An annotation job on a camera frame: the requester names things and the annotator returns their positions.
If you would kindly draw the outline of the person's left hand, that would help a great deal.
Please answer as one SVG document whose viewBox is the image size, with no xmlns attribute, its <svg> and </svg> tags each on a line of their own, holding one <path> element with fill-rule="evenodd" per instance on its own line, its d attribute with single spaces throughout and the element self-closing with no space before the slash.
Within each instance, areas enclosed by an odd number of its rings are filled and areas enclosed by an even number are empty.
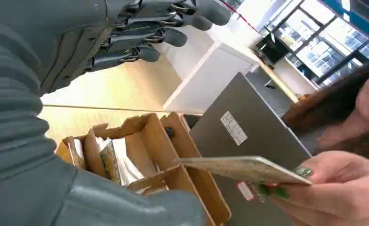
<svg viewBox="0 0 369 226">
<path fill-rule="evenodd" d="M 257 185 L 294 225 L 369 226 L 369 159 L 327 151 L 304 161 L 295 172 L 312 185 Z"/>
</svg>

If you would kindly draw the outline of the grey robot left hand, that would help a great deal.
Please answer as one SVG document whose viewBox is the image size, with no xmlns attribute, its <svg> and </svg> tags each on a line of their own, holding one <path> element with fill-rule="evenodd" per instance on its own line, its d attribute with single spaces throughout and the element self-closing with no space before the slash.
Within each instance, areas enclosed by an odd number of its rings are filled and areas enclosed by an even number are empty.
<svg viewBox="0 0 369 226">
<path fill-rule="evenodd" d="M 191 192 L 138 195 L 61 159 L 43 94 L 82 75 L 118 18 L 177 9 L 225 25 L 219 0 L 0 0 L 0 226 L 204 226 Z"/>
</svg>

